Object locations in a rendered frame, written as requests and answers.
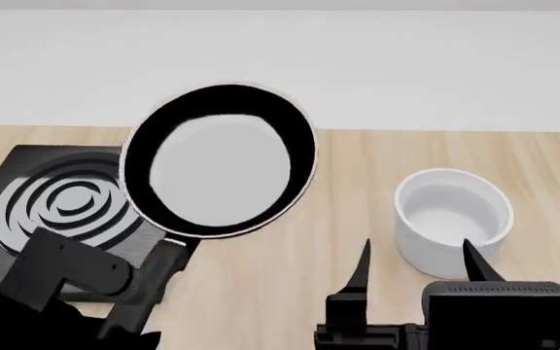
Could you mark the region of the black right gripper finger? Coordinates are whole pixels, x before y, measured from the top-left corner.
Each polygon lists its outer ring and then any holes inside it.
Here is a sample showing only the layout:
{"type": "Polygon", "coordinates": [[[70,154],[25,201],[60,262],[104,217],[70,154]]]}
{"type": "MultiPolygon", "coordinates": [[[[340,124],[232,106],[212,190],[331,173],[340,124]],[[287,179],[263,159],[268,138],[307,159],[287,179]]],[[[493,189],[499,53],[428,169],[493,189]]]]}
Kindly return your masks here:
{"type": "Polygon", "coordinates": [[[368,239],[347,285],[326,298],[327,326],[365,326],[371,245],[368,239]]]}
{"type": "Polygon", "coordinates": [[[465,270],[470,282],[505,282],[487,260],[481,256],[468,238],[462,245],[465,270]]]}

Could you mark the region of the black frying pan grey base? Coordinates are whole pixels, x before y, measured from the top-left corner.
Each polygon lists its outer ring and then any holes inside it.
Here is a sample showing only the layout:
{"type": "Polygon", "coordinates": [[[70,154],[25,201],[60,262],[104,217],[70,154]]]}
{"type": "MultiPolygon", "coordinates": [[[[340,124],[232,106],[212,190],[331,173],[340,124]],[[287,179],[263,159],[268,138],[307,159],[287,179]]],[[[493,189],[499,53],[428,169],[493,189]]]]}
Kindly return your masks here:
{"type": "Polygon", "coordinates": [[[278,92],[218,84],[168,101],[120,159],[128,203],[164,233],[146,262],[183,267],[200,241],[265,227],[306,192],[317,160],[312,124],[278,92]]]}

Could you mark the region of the grey spiral burner coil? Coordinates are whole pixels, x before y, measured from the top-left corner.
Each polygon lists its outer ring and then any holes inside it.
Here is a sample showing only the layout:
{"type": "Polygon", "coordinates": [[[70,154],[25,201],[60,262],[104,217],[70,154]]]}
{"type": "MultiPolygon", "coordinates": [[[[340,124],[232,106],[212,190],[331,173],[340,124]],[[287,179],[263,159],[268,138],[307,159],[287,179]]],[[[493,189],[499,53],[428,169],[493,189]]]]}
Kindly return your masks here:
{"type": "Polygon", "coordinates": [[[26,171],[0,194],[0,246],[19,253],[36,228],[108,250],[143,219],[119,181],[119,155],[81,152],[26,171]]]}

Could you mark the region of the white cylindrical pot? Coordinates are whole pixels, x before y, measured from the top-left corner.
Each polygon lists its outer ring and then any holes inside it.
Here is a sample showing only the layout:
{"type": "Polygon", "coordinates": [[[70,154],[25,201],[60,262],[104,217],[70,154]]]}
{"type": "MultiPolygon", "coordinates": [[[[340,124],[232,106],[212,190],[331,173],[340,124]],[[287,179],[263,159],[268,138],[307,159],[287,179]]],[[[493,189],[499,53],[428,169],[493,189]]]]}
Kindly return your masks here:
{"type": "Polygon", "coordinates": [[[394,194],[394,238],[401,256],[439,279],[467,278],[463,243],[495,258],[514,224],[510,200],[489,180],[454,168],[405,177],[394,194]]]}

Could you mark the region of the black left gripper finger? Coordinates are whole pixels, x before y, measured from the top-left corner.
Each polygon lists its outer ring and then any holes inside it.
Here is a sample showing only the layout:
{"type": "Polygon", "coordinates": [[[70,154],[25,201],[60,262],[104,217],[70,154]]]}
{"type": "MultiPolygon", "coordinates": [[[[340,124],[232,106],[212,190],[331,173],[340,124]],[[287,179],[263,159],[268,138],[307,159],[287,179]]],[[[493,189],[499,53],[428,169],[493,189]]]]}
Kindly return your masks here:
{"type": "Polygon", "coordinates": [[[135,270],[132,285],[127,289],[127,297],[113,306],[98,338],[106,339],[117,330],[140,334],[155,307],[164,277],[165,255],[160,249],[154,249],[140,268],[135,270]]]}

